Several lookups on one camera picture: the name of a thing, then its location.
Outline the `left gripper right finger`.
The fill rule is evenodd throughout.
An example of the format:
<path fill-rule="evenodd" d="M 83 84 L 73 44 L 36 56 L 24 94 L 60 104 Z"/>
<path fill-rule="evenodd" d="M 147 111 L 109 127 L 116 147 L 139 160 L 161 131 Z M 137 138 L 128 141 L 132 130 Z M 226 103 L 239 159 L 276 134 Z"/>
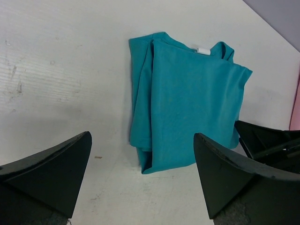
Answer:
<path fill-rule="evenodd" d="M 209 218 L 216 225 L 298 225 L 300 176 L 194 135 L 194 153 Z"/>

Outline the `teal t-shirt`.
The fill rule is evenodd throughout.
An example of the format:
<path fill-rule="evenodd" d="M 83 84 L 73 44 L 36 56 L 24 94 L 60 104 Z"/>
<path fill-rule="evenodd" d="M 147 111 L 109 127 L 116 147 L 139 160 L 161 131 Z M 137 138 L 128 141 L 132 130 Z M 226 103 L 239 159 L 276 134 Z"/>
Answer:
<path fill-rule="evenodd" d="M 142 174 L 192 165 L 202 133 L 234 149 L 244 87 L 252 71 L 216 43 L 205 55 L 159 32 L 129 40 L 132 62 L 130 144 Z"/>

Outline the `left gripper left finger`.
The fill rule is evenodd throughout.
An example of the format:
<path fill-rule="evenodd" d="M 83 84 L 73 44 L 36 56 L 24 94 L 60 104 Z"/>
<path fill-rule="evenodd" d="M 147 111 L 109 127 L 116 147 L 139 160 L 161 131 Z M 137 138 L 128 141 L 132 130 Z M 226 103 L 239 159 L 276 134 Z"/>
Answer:
<path fill-rule="evenodd" d="M 72 218 L 92 136 L 82 132 L 0 167 L 2 225 L 67 225 Z"/>

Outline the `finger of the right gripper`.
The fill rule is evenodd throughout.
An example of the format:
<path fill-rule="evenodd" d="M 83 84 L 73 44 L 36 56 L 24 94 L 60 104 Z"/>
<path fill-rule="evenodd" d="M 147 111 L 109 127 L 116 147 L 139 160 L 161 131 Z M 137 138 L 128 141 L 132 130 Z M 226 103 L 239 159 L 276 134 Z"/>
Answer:
<path fill-rule="evenodd" d="M 300 132 L 277 130 L 236 121 L 239 142 L 246 155 L 284 171 L 300 172 Z"/>

